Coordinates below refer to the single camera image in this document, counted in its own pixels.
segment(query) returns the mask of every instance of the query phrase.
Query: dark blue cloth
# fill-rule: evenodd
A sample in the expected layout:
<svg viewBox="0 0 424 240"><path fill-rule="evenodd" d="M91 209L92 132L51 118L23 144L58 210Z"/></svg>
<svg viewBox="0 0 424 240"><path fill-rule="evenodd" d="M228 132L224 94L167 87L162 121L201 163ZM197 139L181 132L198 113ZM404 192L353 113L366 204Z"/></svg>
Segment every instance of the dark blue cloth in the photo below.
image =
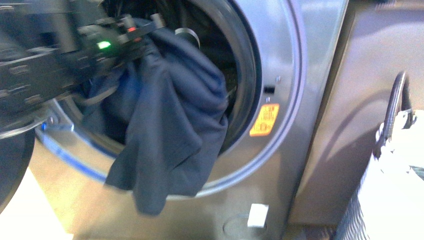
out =
<svg viewBox="0 0 424 240"><path fill-rule="evenodd" d="M127 67L116 93L87 108L83 123L117 138L113 123L128 123L106 184L132 190L141 213L158 215L168 195L195 196L206 183L227 132L227 90L221 71L173 32L162 28L143 41L140 64Z"/></svg>

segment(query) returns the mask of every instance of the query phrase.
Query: stainless steel washer front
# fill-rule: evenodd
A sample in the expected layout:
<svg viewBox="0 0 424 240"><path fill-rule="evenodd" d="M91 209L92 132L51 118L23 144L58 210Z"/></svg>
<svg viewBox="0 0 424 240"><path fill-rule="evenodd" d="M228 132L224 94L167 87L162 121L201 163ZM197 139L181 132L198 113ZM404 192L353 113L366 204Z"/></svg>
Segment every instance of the stainless steel washer front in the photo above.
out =
<svg viewBox="0 0 424 240"><path fill-rule="evenodd" d="M218 25L236 58L237 48L245 48L246 40L250 43L253 65L237 61L238 81L246 85L238 89L236 106L242 106L237 114L245 115L245 125L236 131L237 138L220 155L197 197L170 197L156 218L138 215L128 194L98 184L75 192L67 182L55 182L66 193L51 194L63 203L55 209L62 213L68 232L92 239L281 238L305 166L347 0L190 2ZM264 91L268 87L274 93ZM254 100L246 104L243 94ZM85 174L80 178L102 181L114 160L114 151L105 146L114 143L99 145L96 136L80 129L75 114L70 117L72 102L64 101L68 102L51 105L60 124L38 129L38 137ZM265 104L279 105L274 127L267 136L251 136ZM72 204L67 194L73 196ZM96 201L85 203L86 199ZM252 204L269 205L266 227L247 227Z"/></svg>

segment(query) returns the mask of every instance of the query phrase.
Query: black basket handle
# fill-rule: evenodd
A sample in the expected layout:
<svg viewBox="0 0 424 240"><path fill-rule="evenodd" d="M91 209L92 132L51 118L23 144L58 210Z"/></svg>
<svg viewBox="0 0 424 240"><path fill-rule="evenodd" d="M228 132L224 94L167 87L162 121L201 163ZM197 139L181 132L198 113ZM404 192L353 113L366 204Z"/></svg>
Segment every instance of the black basket handle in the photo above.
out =
<svg viewBox="0 0 424 240"><path fill-rule="evenodd" d="M398 106L402 94L401 110L405 111L411 109L410 90L409 90L409 77L405 71L401 71L394 80L393 88L391 89L390 99L388 101L387 111L385 113L384 126L381 131L380 138L378 139L374 150L374 156L380 158L382 152L381 148L386 144L387 139L392 136L393 126L395 124L395 117L398 114Z"/></svg>

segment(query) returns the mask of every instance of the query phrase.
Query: white tag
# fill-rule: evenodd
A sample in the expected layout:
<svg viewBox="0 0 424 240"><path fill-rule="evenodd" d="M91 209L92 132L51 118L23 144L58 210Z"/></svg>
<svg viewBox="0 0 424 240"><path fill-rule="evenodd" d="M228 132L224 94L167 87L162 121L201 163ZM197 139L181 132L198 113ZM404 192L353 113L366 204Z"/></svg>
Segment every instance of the white tag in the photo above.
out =
<svg viewBox="0 0 424 240"><path fill-rule="evenodd" d="M265 226L265 220L267 219L269 207L270 206L265 204L252 204L247 226L249 228L263 228Z"/></svg>

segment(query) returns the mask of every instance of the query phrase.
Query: green led light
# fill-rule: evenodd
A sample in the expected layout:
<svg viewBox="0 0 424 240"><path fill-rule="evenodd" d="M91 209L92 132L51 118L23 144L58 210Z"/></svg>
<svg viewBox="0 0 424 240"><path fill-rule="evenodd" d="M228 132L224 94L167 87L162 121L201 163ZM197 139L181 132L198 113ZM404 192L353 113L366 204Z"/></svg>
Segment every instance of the green led light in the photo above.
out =
<svg viewBox="0 0 424 240"><path fill-rule="evenodd" d="M111 43L108 41L101 41L97 43L99 49L105 49L111 46Z"/></svg>

